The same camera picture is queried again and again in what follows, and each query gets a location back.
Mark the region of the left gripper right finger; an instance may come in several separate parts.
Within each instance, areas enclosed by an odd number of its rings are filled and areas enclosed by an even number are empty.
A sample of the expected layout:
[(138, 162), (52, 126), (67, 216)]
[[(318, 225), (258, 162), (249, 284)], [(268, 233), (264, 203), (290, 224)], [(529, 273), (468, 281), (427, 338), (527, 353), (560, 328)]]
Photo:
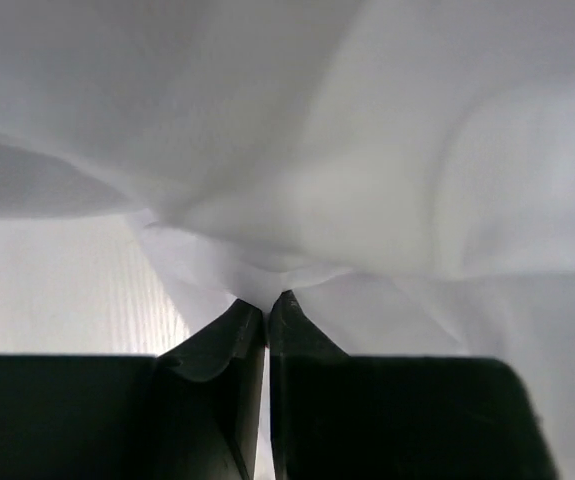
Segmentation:
[(491, 358), (352, 356), (283, 293), (269, 319), (279, 479), (554, 479), (528, 392)]

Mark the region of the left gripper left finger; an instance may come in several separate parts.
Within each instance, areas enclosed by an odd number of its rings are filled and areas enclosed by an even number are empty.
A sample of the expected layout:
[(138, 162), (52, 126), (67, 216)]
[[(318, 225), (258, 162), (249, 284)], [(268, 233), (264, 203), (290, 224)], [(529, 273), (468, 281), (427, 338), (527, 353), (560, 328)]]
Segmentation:
[(158, 356), (0, 355), (0, 479), (250, 479), (261, 312)]

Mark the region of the white t shirt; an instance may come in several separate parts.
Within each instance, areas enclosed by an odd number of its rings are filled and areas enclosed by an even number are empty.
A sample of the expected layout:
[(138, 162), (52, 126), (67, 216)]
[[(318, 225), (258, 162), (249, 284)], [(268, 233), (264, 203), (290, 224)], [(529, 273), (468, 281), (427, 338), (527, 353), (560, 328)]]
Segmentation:
[(575, 1), (0, 1), (0, 218), (109, 212), (193, 328), (506, 361), (575, 479)]

